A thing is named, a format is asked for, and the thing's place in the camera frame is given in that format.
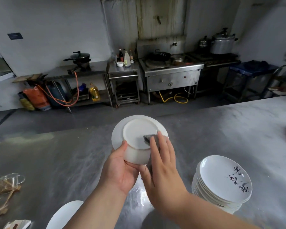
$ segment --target orange gas hose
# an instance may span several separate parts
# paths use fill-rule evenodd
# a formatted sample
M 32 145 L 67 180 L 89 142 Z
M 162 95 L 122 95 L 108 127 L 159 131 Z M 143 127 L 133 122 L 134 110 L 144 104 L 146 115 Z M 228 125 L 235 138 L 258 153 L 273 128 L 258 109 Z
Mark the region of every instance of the orange gas hose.
M 50 93 L 50 95 L 47 94 L 47 92 L 46 92 L 41 86 L 39 86 L 38 84 L 36 84 L 36 85 L 37 85 L 42 91 L 44 91 L 47 96 L 49 96 L 50 98 L 52 98 L 55 102 L 57 102 L 57 103 L 60 104 L 61 106 L 70 107 L 70 106 L 76 104 L 76 102 L 78 101 L 78 98 L 79 98 L 78 80 L 77 80 L 76 72 L 74 72 L 74 75 L 75 75 L 76 86 L 77 86 L 77 98 L 76 98 L 76 101 L 75 101 L 73 104 L 68 104 L 68 103 L 71 103 L 72 100 L 70 100 L 70 101 L 67 102 L 67 101 L 64 101 L 64 100 L 60 100 L 60 99 L 54 98 L 54 96 L 53 96 L 52 93 L 50 92 L 50 90 L 49 90 L 47 84 L 46 84 L 46 88 L 47 88 L 48 92 Z

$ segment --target forearm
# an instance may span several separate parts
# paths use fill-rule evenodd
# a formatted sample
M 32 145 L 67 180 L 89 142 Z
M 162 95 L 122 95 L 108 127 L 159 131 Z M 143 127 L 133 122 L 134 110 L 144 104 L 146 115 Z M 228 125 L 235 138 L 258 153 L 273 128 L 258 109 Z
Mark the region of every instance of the forearm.
M 113 229 L 125 199 L 113 186 L 98 185 L 64 229 Z
M 183 209 L 173 220 L 182 229 L 258 229 L 190 193 Z

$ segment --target yellow hose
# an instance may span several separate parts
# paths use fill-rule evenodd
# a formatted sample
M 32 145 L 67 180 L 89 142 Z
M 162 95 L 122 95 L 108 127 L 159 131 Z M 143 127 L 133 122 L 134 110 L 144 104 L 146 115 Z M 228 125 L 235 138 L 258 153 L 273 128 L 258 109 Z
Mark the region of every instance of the yellow hose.
M 170 99 L 172 99 L 172 98 L 174 98 L 174 100 L 175 100 L 177 103 L 180 103 L 180 104 L 186 104 L 186 103 L 188 102 L 188 99 L 187 99 L 187 98 L 185 98 L 185 97 L 183 97 L 183 96 L 177 96 L 178 94 L 183 94 L 182 92 L 179 92 L 179 93 L 177 93 L 176 95 L 174 95 L 174 96 L 172 96 L 172 97 L 170 97 L 170 98 L 168 98 L 168 99 L 166 99 L 166 100 L 163 99 L 163 97 L 162 97 L 160 91 L 159 91 L 159 94 L 160 94 L 160 96 L 161 96 L 161 99 L 162 99 L 163 103 L 165 103 L 166 101 L 168 101 L 168 100 L 170 100 Z M 178 100 L 176 100 L 177 97 L 186 99 L 186 101 L 185 101 L 185 102 L 179 102 Z

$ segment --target right hand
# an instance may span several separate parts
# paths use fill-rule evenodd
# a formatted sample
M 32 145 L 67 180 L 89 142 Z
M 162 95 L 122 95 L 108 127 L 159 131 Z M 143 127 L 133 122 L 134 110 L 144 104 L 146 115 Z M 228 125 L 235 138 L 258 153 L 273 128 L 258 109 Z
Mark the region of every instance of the right hand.
M 154 137 L 150 140 L 153 177 L 145 165 L 139 171 L 151 204 L 174 220 L 186 204 L 189 192 L 176 169 L 176 156 L 170 140 L 158 132 L 160 153 Z

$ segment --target black pot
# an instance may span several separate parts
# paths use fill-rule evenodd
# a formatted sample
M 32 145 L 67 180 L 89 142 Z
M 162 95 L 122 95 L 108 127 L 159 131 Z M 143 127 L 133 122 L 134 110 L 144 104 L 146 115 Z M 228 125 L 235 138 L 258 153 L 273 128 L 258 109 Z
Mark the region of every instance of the black pot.
M 78 64 L 78 63 L 86 63 L 90 62 L 90 54 L 88 53 L 81 53 L 80 51 L 73 52 L 74 54 L 70 56 L 69 59 L 64 59 L 64 61 L 69 61 L 73 60 L 73 63 Z
M 155 50 L 154 53 L 150 53 L 148 58 L 157 62 L 165 62 L 170 59 L 171 54 L 166 52 L 161 52 L 159 49 Z

